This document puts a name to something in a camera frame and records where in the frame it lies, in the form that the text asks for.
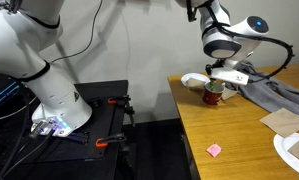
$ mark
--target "gray cloth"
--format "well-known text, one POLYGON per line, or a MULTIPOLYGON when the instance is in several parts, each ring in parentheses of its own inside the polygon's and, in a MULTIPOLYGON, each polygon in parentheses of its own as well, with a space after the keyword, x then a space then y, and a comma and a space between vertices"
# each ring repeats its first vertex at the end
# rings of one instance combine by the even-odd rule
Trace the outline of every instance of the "gray cloth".
MULTIPOLYGON (((239 64, 237 70, 249 75, 249 79, 261 79, 248 66, 239 64)), ((229 89, 235 89, 236 87, 236 85, 230 83, 227 83, 226 86, 229 89)), ((246 99, 269 112, 285 108, 299 115, 299 90, 274 77, 271 77, 269 80, 265 79, 260 82, 248 83, 246 86, 238 86, 238 92, 246 99)))

